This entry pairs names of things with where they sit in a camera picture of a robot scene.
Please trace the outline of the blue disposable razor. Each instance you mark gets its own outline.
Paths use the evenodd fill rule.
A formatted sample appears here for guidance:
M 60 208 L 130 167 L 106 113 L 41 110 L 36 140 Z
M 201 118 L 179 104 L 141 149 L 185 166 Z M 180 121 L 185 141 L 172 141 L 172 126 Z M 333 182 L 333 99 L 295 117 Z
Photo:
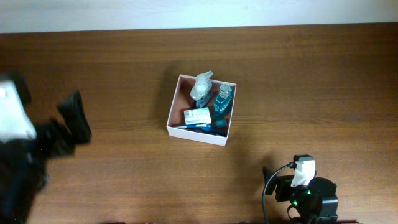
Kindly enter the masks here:
M 207 128 L 207 127 L 197 127 L 194 128 L 195 131 L 202 132 L 204 134 L 210 134 L 210 135 L 215 135 L 215 136 L 223 136 L 226 137 L 228 134 L 224 131 L 220 131 L 218 129 L 213 129 L 213 128 Z

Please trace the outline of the teal mouthwash bottle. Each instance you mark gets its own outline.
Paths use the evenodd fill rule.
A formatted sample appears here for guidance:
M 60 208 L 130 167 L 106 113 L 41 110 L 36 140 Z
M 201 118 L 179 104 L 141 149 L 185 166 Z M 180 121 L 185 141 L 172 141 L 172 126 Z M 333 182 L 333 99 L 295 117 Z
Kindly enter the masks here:
M 233 89 L 230 85 L 223 84 L 220 86 L 219 93 L 214 102 L 215 120 L 223 119 L 231 110 L 231 101 L 233 98 Z

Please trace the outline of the blue white toothbrush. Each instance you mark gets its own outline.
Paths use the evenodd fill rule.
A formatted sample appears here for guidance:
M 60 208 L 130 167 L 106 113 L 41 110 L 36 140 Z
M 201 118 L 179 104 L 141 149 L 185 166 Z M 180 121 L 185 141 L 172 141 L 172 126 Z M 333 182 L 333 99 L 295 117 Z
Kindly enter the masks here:
M 184 126 L 176 126 L 176 128 L 179 128 L 179 129 L 188 129 L 188 128 L 223 128 L 223 127 L 227 127 L 227 125 L 228 125 L 227 120 L 222 119 L 222 120 L 216 121 L 215 124 L 205 124 L 205 123 L 190 124 L 190 125 L 184 125 Z

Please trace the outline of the green white soap box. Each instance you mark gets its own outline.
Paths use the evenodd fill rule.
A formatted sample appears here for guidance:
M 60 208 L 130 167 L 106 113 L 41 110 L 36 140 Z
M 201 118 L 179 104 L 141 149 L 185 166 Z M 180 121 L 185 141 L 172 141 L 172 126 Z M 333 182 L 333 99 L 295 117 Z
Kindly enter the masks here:
M 185 110 L 183 112 L 186 125 L 211 124 L 211 114 L 209 107 Z

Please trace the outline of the clear pump soap bottle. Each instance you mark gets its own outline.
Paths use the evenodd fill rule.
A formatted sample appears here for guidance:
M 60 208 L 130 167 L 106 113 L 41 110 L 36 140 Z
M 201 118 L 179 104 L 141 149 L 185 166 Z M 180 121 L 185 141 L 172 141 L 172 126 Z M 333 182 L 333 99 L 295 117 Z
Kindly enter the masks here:
M 212 71 L 201 73 L 196 76 L 195 84 L 190 92 L 190 97 L 193 100 L 194 108 L 205 107 L 211 99 L 212 82 L 210 77 L 213 75 Z

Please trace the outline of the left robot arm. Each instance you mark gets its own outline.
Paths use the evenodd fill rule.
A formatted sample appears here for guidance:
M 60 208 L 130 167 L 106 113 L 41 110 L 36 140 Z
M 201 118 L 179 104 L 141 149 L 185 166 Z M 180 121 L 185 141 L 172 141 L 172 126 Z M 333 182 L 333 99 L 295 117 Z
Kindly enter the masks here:
M 25 112 L 31 101 L 19 73 L 1 73 L 1 223 L 26 223 L 35 196 L 49 181 L 47 161 L 91 141 L 79 91 L 57 105 L 63 123 L 33 123 Z

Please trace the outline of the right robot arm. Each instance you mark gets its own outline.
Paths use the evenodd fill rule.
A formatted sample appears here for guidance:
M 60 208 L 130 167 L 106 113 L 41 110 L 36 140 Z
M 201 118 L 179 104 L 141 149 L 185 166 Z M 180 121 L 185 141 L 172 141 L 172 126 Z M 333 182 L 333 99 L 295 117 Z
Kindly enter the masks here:
M 289 202 L 287 210 L 295 209 L 299 216 L 288 216 L 289 222 L 298 224 L 336 223 L 338 219 L 338 197 L 336 184 L 326 178 L 314 177 L 307 185 L 293 187 L 293 175 L 279 176 L 278 173 L 289 166 L 283 166 L 274 173 L 262 168 L 264 190 L 262 210 L 266 223 L 269 223 L 266 209 L 266 196 L 275 194 L 277 202 Z

